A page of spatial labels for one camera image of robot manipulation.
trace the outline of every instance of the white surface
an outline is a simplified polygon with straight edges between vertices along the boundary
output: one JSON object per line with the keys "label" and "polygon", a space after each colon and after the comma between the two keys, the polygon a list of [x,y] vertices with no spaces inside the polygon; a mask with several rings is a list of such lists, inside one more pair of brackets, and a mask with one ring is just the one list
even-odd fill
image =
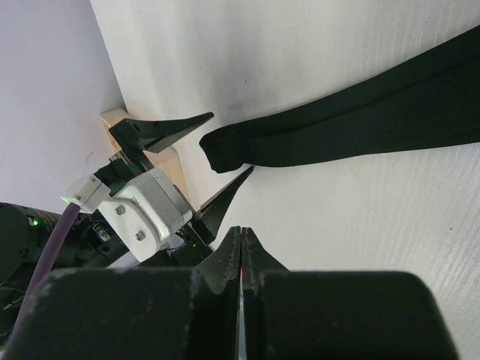
{"label": "white surface", "polygon": [[0,1],[0,201],[61,212],[108,163],[99,114],[122,95],[86,0]]}
{"label": "white surface", "polygon": [[[213,111],[177,146],[193,204],[221,125],[321,98],[480,24],[480,1],[91,0],[129,113]],[[433,290],[464,359],[480,353],[480,145],[257,168],[220,234],[249,226],[291,269],[398,269]]]}

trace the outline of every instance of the purple cable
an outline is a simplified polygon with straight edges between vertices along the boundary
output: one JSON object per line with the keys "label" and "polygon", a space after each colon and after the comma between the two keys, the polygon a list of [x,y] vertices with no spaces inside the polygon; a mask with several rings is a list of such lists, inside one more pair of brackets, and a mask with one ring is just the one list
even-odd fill
{"label": "purple cable", "polygon": [[29,308],[29,300],[32,296],[32,293],[35,292],[37,285],[52,270],[57,255],[59,255],[60,248],[62,247],[63,242],[65,241],[65,238],[67,237],[67,234],[77,219],[79,213],[80,207],[78,205],[73,203],[68,204],[67,208],[65,208],[63,214],[58,220],[58,223],[55,225],[52,234],[50,234],[50,237],[45,244],[45,248],[40,255],[40,259],[37,262],[37,266],[35,267],[35,271],[31,277],[30,283],[28,284],[27,292],[23,298],[23,303],[20,307],[20,311],[13,328],[14,331],[17,328],[17,324],[21,323],[26,311]]}

